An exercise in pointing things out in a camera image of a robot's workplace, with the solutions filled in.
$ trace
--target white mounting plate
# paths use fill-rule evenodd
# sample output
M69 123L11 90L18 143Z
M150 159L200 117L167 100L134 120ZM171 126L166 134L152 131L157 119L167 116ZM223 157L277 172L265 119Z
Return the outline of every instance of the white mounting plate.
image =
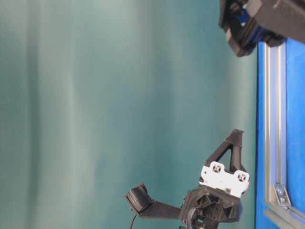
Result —
M203 182L199 181L199 184L218 188L238 198L248 189L250 180L248 173L236 170L234 174L230 174L224 170L223 164L216 161L210 167L203 166L201 177Z

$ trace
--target blue panel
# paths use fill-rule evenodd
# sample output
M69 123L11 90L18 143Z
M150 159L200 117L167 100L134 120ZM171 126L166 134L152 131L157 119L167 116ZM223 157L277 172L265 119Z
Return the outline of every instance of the blue panel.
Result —
M305 45L287 41L287 188L305 212Z
M257 82L257 142L256 142L256 216L255 228L277 229L265 215L264 209L264 51L263 44L258 45L258 82Z

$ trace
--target wire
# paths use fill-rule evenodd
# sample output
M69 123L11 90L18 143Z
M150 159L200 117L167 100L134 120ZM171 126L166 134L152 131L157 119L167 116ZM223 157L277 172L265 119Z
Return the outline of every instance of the wire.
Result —
M134 222L134 220L135 220L136 217L137 217L137 214L135 214L134 217L132 218L132 221L130 222L130 227L129 227L129 229L132 229L133 222Z

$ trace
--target bolt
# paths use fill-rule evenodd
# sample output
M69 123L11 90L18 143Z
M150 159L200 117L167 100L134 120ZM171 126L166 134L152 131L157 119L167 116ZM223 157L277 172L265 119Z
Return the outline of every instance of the bolt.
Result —
M278 190L277 190L277 193L278 193L279 195L282 195L282 194L283 194L283 191L280 190L280 189L278 189Z

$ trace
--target green fabric backdrop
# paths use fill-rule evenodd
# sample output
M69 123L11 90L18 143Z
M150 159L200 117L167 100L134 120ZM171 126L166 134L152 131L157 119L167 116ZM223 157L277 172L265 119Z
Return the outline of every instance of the green fabric backdrop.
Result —
M128 228L130 188L179 206L233 128L252 179L219 228L254 228L256 54L235 57L218 4L2 1L0 228Z

